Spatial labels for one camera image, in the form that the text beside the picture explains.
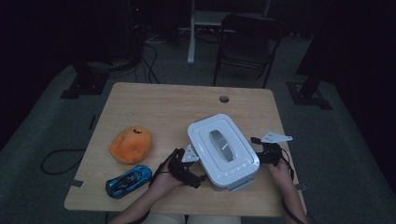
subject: container lid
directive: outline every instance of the container lid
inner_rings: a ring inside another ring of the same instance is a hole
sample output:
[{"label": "container lid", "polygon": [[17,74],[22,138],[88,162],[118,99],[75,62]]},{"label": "container lid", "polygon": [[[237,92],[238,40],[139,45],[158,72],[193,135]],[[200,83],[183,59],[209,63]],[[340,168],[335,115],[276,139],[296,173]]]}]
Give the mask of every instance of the container lid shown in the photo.
[{"label": "container lid", "polygon": [[195,121],[188,133],[207,175],[219,187],[245,181],[260,167],[256,152],[225,114]]}]

